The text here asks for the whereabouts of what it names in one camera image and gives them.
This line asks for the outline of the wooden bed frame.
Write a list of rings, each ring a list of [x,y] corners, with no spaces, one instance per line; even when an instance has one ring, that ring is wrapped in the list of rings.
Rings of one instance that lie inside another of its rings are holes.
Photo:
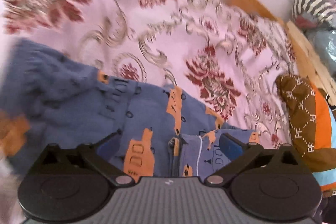
[[[313,46],[303,35],[303,32],[292,21],[284,22],[274,16],[259,0],[226,0],[229,6],[235,6],[250,15],[258,15],[270,20],[276,20],[288,31],[293,42],[294,53],[297,56],[299,75],[307,77],[316,87],[322,88],[330,96],[330,102],[335,103],[335,80],[327,71]]]

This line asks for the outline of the floral pink bedsheet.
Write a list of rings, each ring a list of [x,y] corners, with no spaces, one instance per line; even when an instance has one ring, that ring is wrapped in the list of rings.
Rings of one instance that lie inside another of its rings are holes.
[[[276,78],[297,65],[279,22],[250,15],[221,0],[1,0],[1,87],[12,47],[29,40],[61,52],[103,75],[159,87],[177,86],[224,122],[256,133],[263,151],[291,143],[288,115]],[[3,145],[1,118],[1,223],[76,222],[117,201],[117,223],[148,223],[167,209],[169,221],[196,223],[186,212],[195,190],[173,194],[112,186],[75,148],[45,146],[25,174],[17,173]],[[141,176],[133,186],[198,176]]]

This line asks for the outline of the bagged clothes pile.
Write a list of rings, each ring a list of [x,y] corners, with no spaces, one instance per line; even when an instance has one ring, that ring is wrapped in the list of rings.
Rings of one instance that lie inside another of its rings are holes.
[[[335,77],[335,0],[294,0],[291,14],[294,24]]]

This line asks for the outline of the blue pants with orange cars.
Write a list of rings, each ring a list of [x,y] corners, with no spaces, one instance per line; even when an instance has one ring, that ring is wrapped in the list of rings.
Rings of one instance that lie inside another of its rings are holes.
[[[227,165],[233,145],[256,133],[227,124],[177,86],[103,75],[42,44],[21,40],[10,51],[1,87],[3,141],[13,169],[25,174],[46,145],[96,153],[134,179],[206,178]]]

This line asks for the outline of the brown orange patterned pillow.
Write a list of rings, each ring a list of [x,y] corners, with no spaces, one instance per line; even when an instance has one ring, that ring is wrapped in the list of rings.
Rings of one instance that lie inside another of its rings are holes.
[[[296,75],[276,78],[289,116],[291,141],[323,195],[335,195],[335,108],[309,80]]]

